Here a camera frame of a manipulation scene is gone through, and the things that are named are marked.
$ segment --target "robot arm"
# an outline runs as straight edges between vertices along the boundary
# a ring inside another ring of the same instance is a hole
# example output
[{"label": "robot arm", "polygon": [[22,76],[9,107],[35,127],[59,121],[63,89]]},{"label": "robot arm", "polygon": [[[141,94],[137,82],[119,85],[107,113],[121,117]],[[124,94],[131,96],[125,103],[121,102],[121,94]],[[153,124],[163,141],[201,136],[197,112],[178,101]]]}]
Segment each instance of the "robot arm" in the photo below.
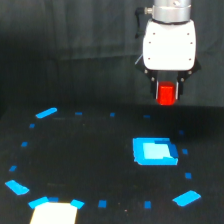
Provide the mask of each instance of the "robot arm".
[{"label": "robot arm", "polygon": [[[146,31],[140,30],[139,15],[152,15]],[[161,105],[173,105],[183,94],[186,79],[201,66],[196,59],[196,32],[190,19],[191,0],[154,0],[152,8],[138,8],[136,38],[144,35],[143,54],[136,67],[149,77],[151,92]],[[176,86],[159,82],[158,71],[177,71]]]}]

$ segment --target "black floor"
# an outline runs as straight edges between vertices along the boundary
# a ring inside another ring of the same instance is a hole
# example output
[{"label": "black floor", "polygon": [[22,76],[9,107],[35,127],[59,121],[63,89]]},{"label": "black floor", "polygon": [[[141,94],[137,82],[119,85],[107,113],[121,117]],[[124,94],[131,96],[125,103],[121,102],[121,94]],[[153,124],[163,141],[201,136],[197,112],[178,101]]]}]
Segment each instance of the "black floor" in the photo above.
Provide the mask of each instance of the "black floor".
[{"label": "black floor", "polygon": [[[29,224],[33,210],[27,203],[43,196],[85,202],[77,224],[223,223],[224,110],[80,106],[36,119],[44,109],[9,108],[1,119],[0,223]],[[83,115],[75,116],[80,111]],[[135,137],[170,138],[178,166],[138,165]],[[28,146],[22,148],[24,141]],[[189,156],[182,154],[184,148]],[[17,170],[10,173],[12,165]],[[193,179],[186,180],[185,172]],[[5,186],[12,179],[30,192],[15,195]],[[202,199],[184,208],[172,202],[189,190]],[[99,200],[107,200],[106,209],[98,208]],[[144,209],[145,201],[151,201],[151,210]]]}]

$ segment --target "white square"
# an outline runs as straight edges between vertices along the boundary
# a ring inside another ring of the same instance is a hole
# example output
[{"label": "white square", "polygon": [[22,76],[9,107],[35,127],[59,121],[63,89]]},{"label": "white square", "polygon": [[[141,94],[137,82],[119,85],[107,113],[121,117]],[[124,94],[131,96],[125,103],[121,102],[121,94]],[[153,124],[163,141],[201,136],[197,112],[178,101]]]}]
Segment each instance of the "white square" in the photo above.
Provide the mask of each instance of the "white square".
[{"label": "white square", "polygon": [[74,224],[77,208],[69,203],[44,203],[35,208],[30,224]]},{"label": "white square", "polygon": [[170,156],[170,150],[166,144],[144,143],[143,150],[145,159],[173,158]]}]

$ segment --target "black backdrop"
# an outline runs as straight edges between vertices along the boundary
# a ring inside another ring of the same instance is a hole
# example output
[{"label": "black backdrop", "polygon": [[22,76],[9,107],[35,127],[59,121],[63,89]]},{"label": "black backdrop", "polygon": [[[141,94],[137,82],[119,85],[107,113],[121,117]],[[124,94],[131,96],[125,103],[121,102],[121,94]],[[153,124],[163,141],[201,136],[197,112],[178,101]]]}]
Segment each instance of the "black backdrop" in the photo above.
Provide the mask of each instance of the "black backdrop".
[{"label": "black backdrop", "polygon": [[[134,67],[142,48],[134,11],[152,3],[1,0],[1,104],[154,104],[149,80]],[[224,106],[223,13],[222,0],[192,0],[203,69],[178,105]]]}]

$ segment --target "blue paper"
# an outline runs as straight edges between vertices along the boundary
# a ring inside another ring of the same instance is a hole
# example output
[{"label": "blue paper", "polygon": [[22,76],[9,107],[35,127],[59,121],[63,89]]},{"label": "blue paper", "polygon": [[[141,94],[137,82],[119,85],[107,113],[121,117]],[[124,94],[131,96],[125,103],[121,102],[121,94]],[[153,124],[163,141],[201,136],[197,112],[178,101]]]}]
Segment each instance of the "blue paper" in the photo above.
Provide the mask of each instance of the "blue paper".
[{"label": "blue paper", "polygon": [[51,108],[51,109],[45,110],[45,111],[37,114],[36,117],[39,119],[42,119],[42,118],[47,117],[55,112],[57,112],[57,108]]},{"label": "blue paper", "polygon": [[82,208],[82,206],[83,206],[84,204],[85,204],[84,202],[77,201],[77,200],[73,200],[73,201],[71,202],[71,205],[74,206],[74,207],[76,207],[76,208],[78,208],[78,209]]},{"label": "blue paper", "polygon": [[184,207],[196,200],[201,198],[201,195],[194,191],[188,191],[187,193],[180,195],[179,197],[173,199],[179,206]]},{"label": "blue paper", "polygon": [[75,115],[81,116],[82,112],[76,112]]},{"label": "blue paper", "polygon": [[21,146],[22,147],[27,147],[27,145],[28,145],[28,142],[23,142]]},{"label": "blue paper", "polygon": [[30,124],[30,128],[34,128],[35,127],[35,124]]},{"label": "blue paper", "polygon": [[183,152],[184,155],[188,155],[187,149],[183,149],[182,152]]},{"label": "blue paper", "polygon": [[144,115],[143,117],[144,118],[150,118],[150,115]]},{"label": "blue paper", "polygon": [[12,167],[9,169],[9,171],[10,171],[10,172],[14,172],[14,171],[16,170],[16,168],[17,168],[17,166],[12,166]]},{"label": "blue paper", "polygon": [[191,173],[185,173],[186,179],[192,179]]},{"label": "blue paper", "polygon": [[26,194],[27,192],[29,192],[29,189],[18,184],[16,181],[14,180],[10,180],[8,182],[5,183],[5,185],[10,188],[14,193],[16,193],[17,195],[22,195],[22,194]]},{"label": "blue paper", "polygon": [[100,200],[98,204],[99,208],[106,208],[107,207],[107,201]]},{"label": "blue paper", "polygon": [[170,142],[169,138],[135,138],[133,139],[133,151],[134,151],[134,161],[138,162],[140,165],[177,165],[178,159],[172,157],[161,157],[157,159],[148,159],[145,158],[144,144],[155,142]]},{"label": "blue paper", "polygon": [[34,209],[38,205],[42,205],[42,204],[44,204],[46,202],[49,202],[48,198],[47,197],[43,197],[43,198],[39,198],[39,199],[37,199],[35,201],[31,201],[28,204],[29,204],[30,208]]},{"label": "blue paper", "polygon": [[145,201],[145,208],[146,209],[151,209],[151,202],[150,201]]},{"label": "blue paper", "polygon": [[56,198],[56,197],[51,197],[51,198],[48,198],[49,202],[58,202],[59,199]]}]

